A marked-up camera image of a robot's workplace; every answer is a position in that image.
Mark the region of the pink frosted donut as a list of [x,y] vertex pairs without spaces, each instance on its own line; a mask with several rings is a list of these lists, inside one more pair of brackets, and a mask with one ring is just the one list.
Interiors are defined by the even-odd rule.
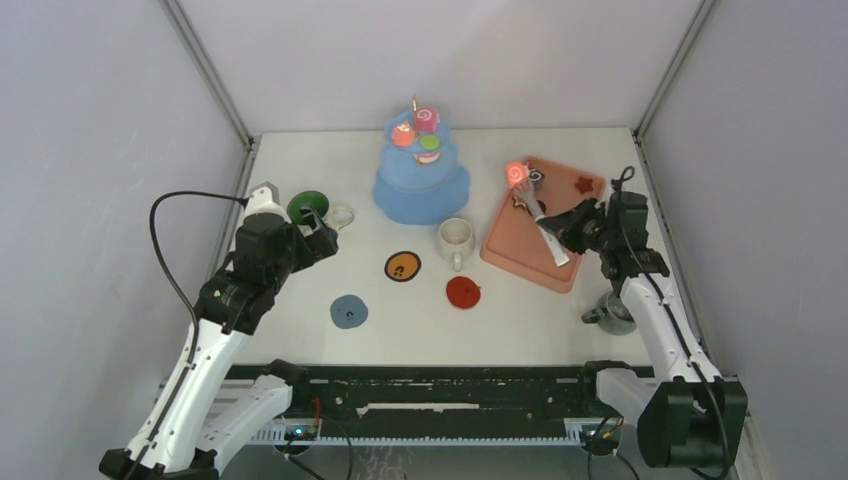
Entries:
[[418,154],[415,156],[416,162],[418,164],[430,164],[436,162],[441,156],[440,150],[434,150],[431,152],[426,152],[423,154]]

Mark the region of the light pink swirl roll cake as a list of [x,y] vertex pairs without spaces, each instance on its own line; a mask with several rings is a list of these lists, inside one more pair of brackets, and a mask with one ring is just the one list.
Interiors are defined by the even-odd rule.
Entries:
[[505,181],[508,189],[520,188],[529,180],[529,167],[524,162],[509,162],[505,166]]

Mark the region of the star-shaped brown cookie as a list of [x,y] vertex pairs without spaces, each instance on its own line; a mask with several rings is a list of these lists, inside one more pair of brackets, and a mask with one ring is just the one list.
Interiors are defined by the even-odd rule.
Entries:
[[526,203],[526,200],[525,200],[524,198],[522,198],[522,197],[520,197],[520,196],[518,196],[518,195],[513,195],[513,196],[512,196],[512,202],[513,202],[513,207],[514,207],[514,208],[522,209],[522,210],[524,210],[525,212],[528,212],[528,211],[529,211],[528,206],[527,206],[527,203]]

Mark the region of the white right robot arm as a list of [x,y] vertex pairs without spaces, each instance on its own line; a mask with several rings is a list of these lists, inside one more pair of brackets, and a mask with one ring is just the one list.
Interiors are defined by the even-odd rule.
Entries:
[[616,192],[608,203],[589,198],[536,221],[566,250],[599,255],[654,373],[649,387],[621,362],[599,363],[578,388],[579,406],[592,416],[612,409],[633,425],[648,466],[723,478],[736,460],[747,393],[740,381],[723,377],[693,333],[664,257],[647,244],[648,213],[644,195]]

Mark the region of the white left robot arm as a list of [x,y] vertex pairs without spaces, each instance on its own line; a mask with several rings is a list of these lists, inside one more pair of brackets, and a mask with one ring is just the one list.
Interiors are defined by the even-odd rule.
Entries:
[[275,185],[265,182],[236,203],[244,209],[233,249],[186,305],[191,324],[161,395],[138,433],[104,453],[109,479],[217,479],[233,457],[273,417],[305,414],[313,394],[306,371],[275,360],[242,396],[207,418],[236,357],[293,273],[338,251],[337,232],[311,206],[308,223],[293,223]]

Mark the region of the green macaron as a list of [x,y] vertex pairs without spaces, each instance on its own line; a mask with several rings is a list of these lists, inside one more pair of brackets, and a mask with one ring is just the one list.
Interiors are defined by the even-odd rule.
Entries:
[[425,151],[436,151],[441,148],[441,140],[434,134],[422,135],[419,137],[419,145]]

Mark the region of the magenta swirl roll cake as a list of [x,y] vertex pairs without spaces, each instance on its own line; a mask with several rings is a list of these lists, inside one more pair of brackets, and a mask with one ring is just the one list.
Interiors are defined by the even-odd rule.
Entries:
[[439,112],[433,107],[424,107],[414,112],[415,130],[420,135],[435,135],[440,125]]

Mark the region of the dark chocolate swirl roll cake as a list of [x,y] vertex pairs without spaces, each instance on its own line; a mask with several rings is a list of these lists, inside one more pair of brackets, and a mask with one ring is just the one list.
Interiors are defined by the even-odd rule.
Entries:
[[538,169],[530,169],[528,171],[528,179],[533,183],[535,188],[540,188],[545,180],[545,175]]

